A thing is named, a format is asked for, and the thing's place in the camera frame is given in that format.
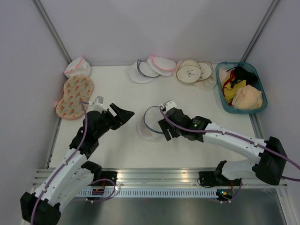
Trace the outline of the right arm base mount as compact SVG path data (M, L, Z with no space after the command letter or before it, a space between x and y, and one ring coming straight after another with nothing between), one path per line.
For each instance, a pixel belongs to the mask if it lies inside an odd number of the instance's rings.
M213 188L226 185L224 181L218 180L212 171L198 172L197 183L203 188Z

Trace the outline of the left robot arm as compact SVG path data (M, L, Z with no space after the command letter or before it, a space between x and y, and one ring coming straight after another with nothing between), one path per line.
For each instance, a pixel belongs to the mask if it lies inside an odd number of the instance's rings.
M86 186L96 186L102 181L102 167L89 161L99 146L99 138L110 130L127 123L134 112L119 108L114 103L109 109L99 107L84 113L83 126L72 140L62 162L33 193L25 192L21 199L22 218L31 225L55 225L64 209Z

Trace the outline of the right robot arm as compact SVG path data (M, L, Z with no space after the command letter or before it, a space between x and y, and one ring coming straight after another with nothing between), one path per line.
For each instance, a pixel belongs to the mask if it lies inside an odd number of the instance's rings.
M176 107L160 107L163 119L159 126L167 141L180 136L202 143L210 143L244 156L242 161L221 161L214 171L214 180L225 185L230 180L256 177L260 181L277 186L287 161L281 142L250 138L222 128L211 120L196 116L189 118Z

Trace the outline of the blue-trimmed white mesh laundry bag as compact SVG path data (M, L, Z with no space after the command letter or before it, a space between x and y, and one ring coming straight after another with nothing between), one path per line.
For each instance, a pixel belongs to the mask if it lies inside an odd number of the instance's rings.
M137 123L137 132L142 139L154 141L163 137L163 132L158 124L163 116L159 106L149 107Z

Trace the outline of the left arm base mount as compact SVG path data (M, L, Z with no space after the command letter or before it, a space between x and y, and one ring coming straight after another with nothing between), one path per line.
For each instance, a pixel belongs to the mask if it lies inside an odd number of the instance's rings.
M116 171L98 171L94 174L92 186L105 188L106 186L112 187L113 183L116 183L117 172Z

